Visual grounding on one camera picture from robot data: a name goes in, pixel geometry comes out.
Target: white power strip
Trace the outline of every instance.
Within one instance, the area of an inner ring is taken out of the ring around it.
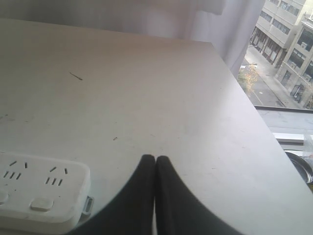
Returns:
[[[78,223],[89,189],[84,164],[0,153],[0,228],[66,233]]]

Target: sidewalk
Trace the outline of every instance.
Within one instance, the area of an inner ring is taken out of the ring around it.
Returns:
[[[278,69],[275,69],[254,47],[249,47],[246,50],[245,59],[249,64],[256,63],[256,72],[273,91],[277,98],[284,104],[286,108],[303,109],[300,104],[295,102],[284,86],[275,78]]]

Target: tree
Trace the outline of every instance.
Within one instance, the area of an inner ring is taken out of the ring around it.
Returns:
[[[255,71],[255,65],[247,65],[239,70],[237,81],[244,92],[250,96],[253,92],[253,85],[258,80],[258,73]]]

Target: scratch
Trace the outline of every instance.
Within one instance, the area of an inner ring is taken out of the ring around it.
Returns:
[[[69,73],[70,73],[70,75],[72,75],[72,76],[76,77],[77,79],[79,79],[79,80],[83,81],[83,79],[82,79],[82,78],[80,78],[80,77],[78,77],[78,76],[76,76],[76,75],[72,74],[71,72],[69,72]]]

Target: outlet slot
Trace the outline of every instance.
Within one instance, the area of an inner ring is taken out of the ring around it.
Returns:
[[[45,184],[48,184],[49,180],[50,180],[50,177],[47,178],[47,180],[45,181]]]
[[[53,172],[56,168],[57,168],[56,166],[53,167],[53,168],[50,170],[50,172]]]
[[[5,177],[8,175],[8,173],[9,173],[9,172],[6,171],[3,177],[5,178]]]
[[[13,166],[17,161],[12,162],[9,166]]]
[[[12,179],[14,175],[15,175],[15,172],[11,174],[10,179]]]

